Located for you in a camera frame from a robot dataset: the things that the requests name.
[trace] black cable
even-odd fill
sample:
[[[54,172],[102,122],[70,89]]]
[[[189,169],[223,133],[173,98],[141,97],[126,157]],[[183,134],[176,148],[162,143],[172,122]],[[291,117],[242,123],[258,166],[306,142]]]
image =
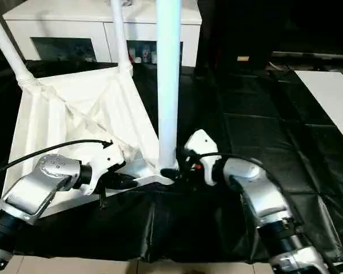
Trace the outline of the black cable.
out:
[[[139,260],[137,260],[137,265],[136,265],[136,274],[138,274],[138,268],[139,268]]]
[[[62,143],[62,144],[57,144],[55,146],[44,148],[42,150],[38,150],[38,151],[36,151],[34,153],[28,154],[26,156],[23,156],[23,157],[17,159],[17,160],[12,161],[11,163],[1,167],[0,168],[0,173],[5,171],[5,170],[7,170],[8,168],[18,164],[18,163],[21,163],[22,161],[28,160],[28,159],[30,159],[32,157],[35,157],[35,156],[39,155],[39,154],[42,154],[42,153],[45,153],[45,152],[49,152],[51,150],[55,150],[55,149],[60,148],[60,147],[66,147],[66,146],[70,146],[72,144],[80,144],[80,143],[100,143],[104,147],[107,147],[107,146],[110,146],[111,144],[113,144],[112,142],[106,142],[106,141],[94,140],[94,139],[75,140],[75,141],[70,141],[70,142],[66,142],[66,143]]]
[[[195,158],[196,160],[200,160],[201,158],[208,157],[208,156],[222,156],[222,157],[237,158],[237,159],[245,160],[249,163],[256,164],[257,166],[263,168],[266,171],[266,168],[258,160],[255,160],[255,159],[249,158],[249,157],[244,157],[241,155],[236,155],[236,154],[231,154],[231,153],[223,153],[223,152],[210,152],[210,153],[205,153],[205,154],[190,154],[187,151],[186,151],[186,155],[191,157],[191,158]]]

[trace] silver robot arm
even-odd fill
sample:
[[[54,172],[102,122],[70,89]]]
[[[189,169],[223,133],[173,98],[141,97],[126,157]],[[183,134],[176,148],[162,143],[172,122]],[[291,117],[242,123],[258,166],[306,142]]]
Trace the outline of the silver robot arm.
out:
[[[229,186],[241,190],[275,273],[329,273],[321,255],[297,226],[286,199],[262,167],[230,158],[223,173]]]
[[[321,255],[295,221],[283,194],[258,161],[228,155],[222,158],[204,130],[189,138],[185,150],[190,155],[187,162],[194,155],[203,165],[206,184],[213,186],[224,178],[231,189],[242,193],[276,273],[329,273]]]
[[[0,270],[13,256],[18,232],[41,217],[56,192],[75,188],[91,195],[108,168],[116,170],[124,164],[116,145],[106,147],[87,165],[58,154],[41,157],[33,171],[17,180],[0,200]]]

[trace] black plastic sheet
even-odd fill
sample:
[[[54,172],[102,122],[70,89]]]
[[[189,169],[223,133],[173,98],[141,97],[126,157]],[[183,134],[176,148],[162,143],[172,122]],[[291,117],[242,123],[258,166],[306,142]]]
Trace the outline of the black plastic sheet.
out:
[[[109,64],[29,62],[37,76]],[[135,65],[134,81],[157,130],[155,66]],[[0,63],[0,165],[7,161],[20,89]],[[254,157],[289,194],[318,247],[343,261],[343,136],[294,72],[237,72],[227,79],[182,68],[178,145],[203,128],[221,152]],[[3,176],[0,177],[0,193]],[[41,219],[27,227],[17,253],[180,262],[265,261],[268,254],[239,194],[223,182],[208,187],[158,183]]]

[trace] white pipe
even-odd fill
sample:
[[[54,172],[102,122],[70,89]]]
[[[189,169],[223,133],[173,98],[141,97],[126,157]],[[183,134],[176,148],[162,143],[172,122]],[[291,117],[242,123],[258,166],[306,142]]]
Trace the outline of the white pipe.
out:
[[[158,168],[176,168],[181,0],[157,0]]]
[[[120,71],[130,71],[132,75],[132,64],[128,57],[125,29],[123,26],[121,0],[111,0],[111,8],[115,26],[115,37],[117,39],[118,67]]]
[[[35,82],[32,73],[24,65],[19,54],[15,50],[5,30],[0,24],[0,49],[4,54],[6,60],[9,62],[10,67],[15,73],[19,85],[25,85]]]

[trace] white cabinet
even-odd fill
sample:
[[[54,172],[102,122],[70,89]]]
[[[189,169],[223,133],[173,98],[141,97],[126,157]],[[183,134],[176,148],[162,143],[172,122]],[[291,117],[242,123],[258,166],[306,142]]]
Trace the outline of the white cabinet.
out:
[[[6,23],[27,60],[71,59],[63,55],[73,51],[76,54],[78,50],[85,59],[111,62],[102,22],[8,20]]]
[[[125,23],[124,25],[127,41],[156,41],[156,24]],[[118,52],[114,23],[105,23],[104,27],[107,35],[110,56],[113,62],[117,62]],[[196,66],[199,38],[200,25],[181,25],[182,66]]]
[[[109,2],[28,0],[3,17],[27,60],[117,62]],[[133,5],[122,8],[122,13],[128,41],[156,41],[156,0],[134,0]],[[196,0],[182,0],[183,66],[196,65],[201,23]]]

